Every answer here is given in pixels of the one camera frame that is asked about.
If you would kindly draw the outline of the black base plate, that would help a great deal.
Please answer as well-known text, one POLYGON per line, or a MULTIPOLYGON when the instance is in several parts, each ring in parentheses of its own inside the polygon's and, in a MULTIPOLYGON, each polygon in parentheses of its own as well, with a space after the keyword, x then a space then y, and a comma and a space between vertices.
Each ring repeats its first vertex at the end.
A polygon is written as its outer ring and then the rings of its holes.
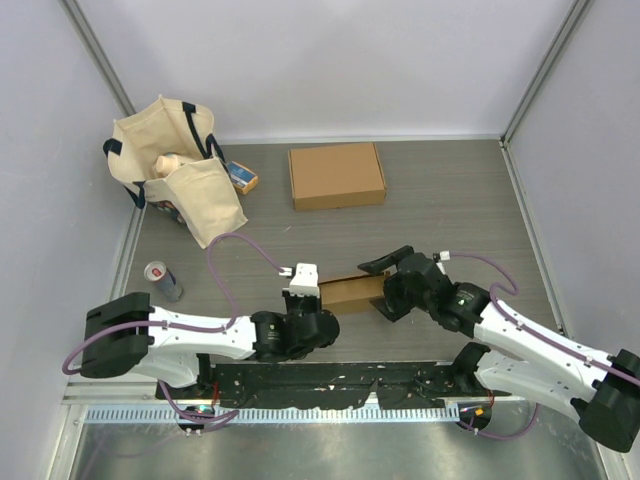
POLYGON ((461 368, 437 362, 218 364, 194 385, 169 389, 175 401, 276 410, 359 409, 372 393, 392 410, 439 407, 446 399, 486 397, 488 390, 461 368))

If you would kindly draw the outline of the red bull can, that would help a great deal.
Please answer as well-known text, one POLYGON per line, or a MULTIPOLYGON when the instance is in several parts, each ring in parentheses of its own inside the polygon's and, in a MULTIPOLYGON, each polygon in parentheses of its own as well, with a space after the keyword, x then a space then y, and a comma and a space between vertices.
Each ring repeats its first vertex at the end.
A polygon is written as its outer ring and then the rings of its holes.
POLYGON ((152 283, 167 301, 177 302, 184 293, 172 271, 161 261, 151 261, 147 264, 144 268, 144 278, 152 283))

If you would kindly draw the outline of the right aluminium frame post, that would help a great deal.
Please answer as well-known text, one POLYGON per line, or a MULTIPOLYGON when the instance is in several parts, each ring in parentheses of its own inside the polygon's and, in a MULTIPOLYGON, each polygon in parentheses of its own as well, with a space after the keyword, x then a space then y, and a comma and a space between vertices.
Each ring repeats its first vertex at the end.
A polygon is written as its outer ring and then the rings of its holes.
POLYGON ((552 75, 556 65, 571 42, 572 37, 579 29, 593 4, 593 0, 574 0, 571 2, 566 15, 560 23, 557 32, 554 34, 549 47, 545 51, 542 60, 511 116, 504 133, 500 137, 500 143, 503 148, 507 148, 512 142, 522 122, 533 106, 534 101, 552 75))

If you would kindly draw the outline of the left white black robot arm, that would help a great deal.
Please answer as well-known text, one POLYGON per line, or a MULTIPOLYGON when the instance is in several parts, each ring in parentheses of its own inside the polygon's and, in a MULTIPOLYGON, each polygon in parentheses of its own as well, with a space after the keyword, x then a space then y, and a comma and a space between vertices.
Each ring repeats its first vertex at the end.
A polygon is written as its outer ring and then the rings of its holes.
POLYGON ((337 318, 317 297, 286 300, 288 311, 259 311, 234 321, 187 315, 153 306, 150 295, 134 292, 90 310, 79 374, 108 379, 133 372, 205 397, 213 385, 204 357, 280 363, 332 345, 337 318))

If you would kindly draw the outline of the beige canvas tote bag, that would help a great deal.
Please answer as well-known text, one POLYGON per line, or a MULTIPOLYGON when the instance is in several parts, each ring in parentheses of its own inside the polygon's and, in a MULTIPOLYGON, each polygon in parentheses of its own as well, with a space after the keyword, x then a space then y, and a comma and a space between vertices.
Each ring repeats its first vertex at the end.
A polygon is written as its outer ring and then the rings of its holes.
POLYGON ((116 120, 103 144, 110 174, 134 205, 165 213, 201 248, 247 223, 214 125, 208 108, 160 96, 116 120))

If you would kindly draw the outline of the cream bottle in bag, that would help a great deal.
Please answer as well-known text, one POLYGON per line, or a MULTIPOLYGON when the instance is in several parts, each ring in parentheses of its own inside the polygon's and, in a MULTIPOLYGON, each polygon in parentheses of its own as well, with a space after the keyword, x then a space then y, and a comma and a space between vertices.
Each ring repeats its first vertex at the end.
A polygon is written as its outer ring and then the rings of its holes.
POLYGON ((154 164, 154 171, 157 178, 166 178, 179 168, 195 162, 196 159, 194 158, 175 153, 166 153, 157 158, 154 164))

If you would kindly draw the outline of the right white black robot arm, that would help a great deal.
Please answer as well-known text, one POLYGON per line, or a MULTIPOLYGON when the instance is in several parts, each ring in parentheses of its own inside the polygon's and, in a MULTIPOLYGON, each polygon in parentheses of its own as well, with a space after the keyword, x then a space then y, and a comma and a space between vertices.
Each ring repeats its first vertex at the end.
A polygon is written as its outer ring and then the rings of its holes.
POLYGON ((517 295, 513 280, 487 289, 451 280, 444 263, 453 256, 427 256, 405 245, 358 268, 391 273, 382 298, 372 303, 386 319, 395 322, 419 309, 470 338, 451 371, 457 391, 523 397, 565 415, 604 447, 629 452, 639 433, 638 355, 626 349, 610 354, 528 319, 496 294, 517 295))

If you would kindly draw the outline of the small blue orange box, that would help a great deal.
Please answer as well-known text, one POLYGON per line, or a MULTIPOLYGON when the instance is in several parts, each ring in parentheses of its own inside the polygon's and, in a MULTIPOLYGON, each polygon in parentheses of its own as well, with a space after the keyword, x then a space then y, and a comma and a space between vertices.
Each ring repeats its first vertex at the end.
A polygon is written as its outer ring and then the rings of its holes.
POLYGON ((248 194, 259 183, 258 175, 238 162, 229 161, 226 169, 235 190, 242 195, 248 194))

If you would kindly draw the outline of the large brown cardboard box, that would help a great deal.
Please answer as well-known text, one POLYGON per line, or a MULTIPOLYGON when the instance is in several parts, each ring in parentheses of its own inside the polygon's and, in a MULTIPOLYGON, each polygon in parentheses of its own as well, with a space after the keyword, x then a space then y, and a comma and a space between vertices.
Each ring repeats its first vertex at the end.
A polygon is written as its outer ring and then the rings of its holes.
POLYGON ((387 186, 372 142, 295 148, 288 153, 293 208, 382 205, 387 186))

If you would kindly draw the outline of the aluminium frame post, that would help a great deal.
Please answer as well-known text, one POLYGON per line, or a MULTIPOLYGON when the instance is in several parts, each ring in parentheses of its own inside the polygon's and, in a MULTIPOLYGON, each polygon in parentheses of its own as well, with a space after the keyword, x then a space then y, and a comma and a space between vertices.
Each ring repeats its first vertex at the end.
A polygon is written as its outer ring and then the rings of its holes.
POLYGON ((76 0, 60 0, 59 4, 120 110, 127 116, 135 114, 136 109, 134 104, 82 10, 80 3, 76 0))
POLYGON ((504 133, 500 137, 500 143, 503 148, 507 148, 512 142, 522 122, 533 106, 534 101, 552 75, 556 65, 571 42, 572 37, 579 29, 593 4, 593 0, 574 0, 571 2, 566 15, 560 23, 557 32, 554 34, 549 47, 545 51, 542 60, 511 116, 504 133))

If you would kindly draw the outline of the left aluminium frame post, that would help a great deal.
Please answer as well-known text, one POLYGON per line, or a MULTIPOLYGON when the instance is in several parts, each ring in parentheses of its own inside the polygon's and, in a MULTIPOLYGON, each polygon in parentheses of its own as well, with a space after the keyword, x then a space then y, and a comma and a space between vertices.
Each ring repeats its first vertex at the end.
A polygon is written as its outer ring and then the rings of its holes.
POLYGON ((76 0, 60 0, 59 4, 120 110, 127 116, 135 114, 136 109, 134 104, 82 10, 80 3, 76 0))

